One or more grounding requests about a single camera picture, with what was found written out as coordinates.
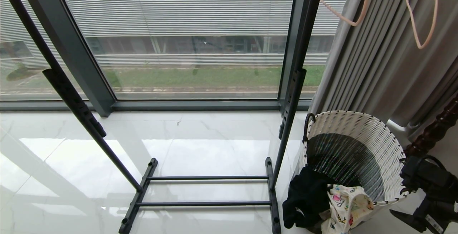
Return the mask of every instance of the white patterned cloth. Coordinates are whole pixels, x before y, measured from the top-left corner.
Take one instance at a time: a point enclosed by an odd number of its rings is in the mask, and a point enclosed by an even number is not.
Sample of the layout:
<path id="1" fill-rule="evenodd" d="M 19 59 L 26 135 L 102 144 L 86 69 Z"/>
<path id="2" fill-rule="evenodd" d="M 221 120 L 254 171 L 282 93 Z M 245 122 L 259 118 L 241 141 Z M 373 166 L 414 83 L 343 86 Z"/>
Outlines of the white patterned cloth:
<path id="1" fill-rule="evenodd" d="M 321 224 L 323 234 L 346 234 L 368 220 L 374 210 L 371 198 L 362 187 L 333 185 L 327 194 L 331 217 Z"/>

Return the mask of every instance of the clothes rack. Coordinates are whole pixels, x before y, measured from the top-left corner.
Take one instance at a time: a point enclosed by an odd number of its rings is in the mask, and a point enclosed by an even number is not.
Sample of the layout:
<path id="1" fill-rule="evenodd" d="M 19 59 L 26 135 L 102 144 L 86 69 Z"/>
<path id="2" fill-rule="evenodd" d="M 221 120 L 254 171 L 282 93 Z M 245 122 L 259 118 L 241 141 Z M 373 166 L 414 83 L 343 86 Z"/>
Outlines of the clothes rack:
<path id="1" fill-rule="evenodd" d="M 109 147 L 106 141 L 103 139 L 106 136 L 103 127 L 95 119 L 85 102 L 82 100 L 81 96 L 78 94 L 75 87 L 71 84 L 61 66 L 57 62 L 56 58 L 52 54 L 51 50 L 47 46 L 40 32 L 36 28 L 33 20 L 28 14 L 26 8 L 24 7 L 21 0 L 9 0 L 21 19 L 22 23 L 26 27 L 31 38 L 36 43 L 36 46 L 39 48 L 44 58 L 48 62 L 50 69 L 43 71 L 43 74 L 51 83 L 53 88 L 70 108 L 75 117 L 91 135 L 91 137 L 96 141 L 100 148 L 105 152 L 105 154 L 110 158 L 110 160 L 116 165 L 116 167 L 121 171 L 121 173 L 126 177 L 126 179 L 131 183 L 135 188 L 136 193 L 132 199 L 132 202 L 129 205 L 129 209 L 126 213 L 126 216 L 121 221 L 121 227 L 119 229 L 120 234 L 129 234 L 134 219 L 139 212 L 139 209 L 142 207 L 169 207 L 169 206 L 269 206 L 271 219 L 272 219 L 272 232 L 274 234 L 281 233 L 280 226 L 280 215 L 278 212 L 278 203 L 277 195 L 275 192 L 275 185 L 278 179 L 278 174 L 280 171 L 281 163 L 283 156 L 286 150 L 286 145 L 288 142 L 289 134 L 291 132 L 291 126 L 293 123 L 294 115 L 297 110 L 297 105 L 299 102 L 299 97 L 301 95 L 302 86 L 304 84 L 304 79 L 306 76 L 306 70 L 303 69 L 304 58 L 308 43 L 311 37 L 311 31 L 313 28 L 316 12 L 318 9 L 318 4 L 320 0 L 309 0 L 308 8 L 306 12 L 306 20 L 304 22 L 305 30 L 304 33 L 300 33 L 299 40 L 299 53 L 295 56 L 293 60 L 294 71 L 292 73 L 290 85 L 287 90 L 287 99 L 285 107 L 283 108 L 282 113 L 282 124 L 280 126 L 279 138 L 281 139 L 280 147 L 278 151 L 277 161 L 275 164 L 275 170 L 273 169 L 272 161 L 269 157 L 265 159 L 265 175 L 255 175 L 255 176 L 154 176 L 154 171 L 158 165 L 158 161 L 155 158 L 152 158 L 147 163 L 147 170 L 144 173 L 142 180 L 138 183 L 131 173 L 127 170 L 121 160 L 116 156 L 113 150 Z M 151 182 L 158 180 L 266 180 L 268 183 L 268 192 L 269 200 L 268 201 L 208 201 L 208 202 L 160 202 L 160 203 L 145 203 L 143 198 L 146 194 L 147 187 Z"/>

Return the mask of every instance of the clothes hanger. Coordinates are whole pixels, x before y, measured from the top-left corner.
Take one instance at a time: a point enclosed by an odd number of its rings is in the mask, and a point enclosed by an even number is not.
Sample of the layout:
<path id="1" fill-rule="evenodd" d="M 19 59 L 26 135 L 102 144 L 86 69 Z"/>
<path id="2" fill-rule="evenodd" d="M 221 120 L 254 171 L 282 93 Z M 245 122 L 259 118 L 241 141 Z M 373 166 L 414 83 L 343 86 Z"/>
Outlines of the clothes hanger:
<path id="1" fill-rule="evenodd" d="M 417 26 L 415 25 L 415 20 L 414 20 L 414 13 L 412 12 L 412 8 L 410 7 L 409 0 L 405 0 L 405 3 L 407 4 L 407 9 L 409 10 L 410 21 L 412 22 L 412 29 L 414 31 L 415 42 L 417 43 L 417 47 L 421 50 L 428 45 L 428 43 L 430 42 L 432 38 L 432 34 L 434 33 L 435 22 L 437 18 L 437 4 L 439 4 L 439 0 L 434 0 L 434 13 L 432 16 L 431 29 L 430 29 L 427 39 L 425 40 L 423 44 L 420 43 L 420 40 L 418 38 Z"/>
<path id="2" fill-rule="evenodd" d="M 342 19 L 343 21 L 347 22 L 348 24 L 350 24 L 352 26 L 357 26 L 363 21 L 364 17 L 366 16 L 367 9 L 369 8 L 369 0 L 364 0 L 363 9 L 361 10 L 360 17 L 358 18 L 358 20 L 356 22 L 353 22 L 350 19 L 347 19 L 346 17 L 342 16 L 342 14 L 340 14 L 339 12 L 335 11 L 325 1 L 320 0 L 320 2 L 324 6 L 326 6 L 326 8 L 329 9 L 332 13 L 334 13 L 337 17 L 339 17 L 340 19 Z"/>

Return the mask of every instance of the white tile floor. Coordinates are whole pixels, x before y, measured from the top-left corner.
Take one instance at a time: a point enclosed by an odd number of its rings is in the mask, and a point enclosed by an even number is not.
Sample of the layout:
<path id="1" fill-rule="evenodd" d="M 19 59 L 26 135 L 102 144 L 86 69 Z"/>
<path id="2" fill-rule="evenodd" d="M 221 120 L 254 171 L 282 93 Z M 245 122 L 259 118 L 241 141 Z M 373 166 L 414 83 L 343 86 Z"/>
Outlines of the white tile floor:
<path id="1" fill-rule="evenodd" d="M 277 183 L 279 206 L 298 159 L 305 113 L 294 122 Z M 71 113 L 2 113 L 1 231 L 114 234 L 134 189 Z M 275 162 L 278 112 L 113 113 L 100 123 L 107 143 L 139 180 L 151 157 L 157 176 L 262 175 Z M 268 200 L 267 185 L 151 185 L 144 201 Z M 412 195 L 396 209 L 413 211 Z M 458 232 L 451 226 L 448 233 Z M 159 208 L 141 211 L 132 234 L 271 233 L 268 208 Z M 283 229 L 283 233 L 306 233 Z M 415 233 L 388 211 L 352 233 Z"/>

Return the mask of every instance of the white woven basket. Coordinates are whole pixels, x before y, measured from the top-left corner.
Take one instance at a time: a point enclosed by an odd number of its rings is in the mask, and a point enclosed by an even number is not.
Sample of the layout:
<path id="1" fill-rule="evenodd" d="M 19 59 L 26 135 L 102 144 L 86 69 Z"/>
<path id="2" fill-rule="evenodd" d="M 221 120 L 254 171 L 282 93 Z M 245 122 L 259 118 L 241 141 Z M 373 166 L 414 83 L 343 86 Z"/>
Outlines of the white woven basket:
<path id="1" fill-rule="evenodd" d="M 315 117 L 310 113 L 303 143 L 301 169 L 308 164 L 342 185 L 357 178 L 375 207 L 407 196 L 401 193 L 404 187 L 399 176 L 403 149 L 378 118 L 349 111 L 329 111 Z"/>

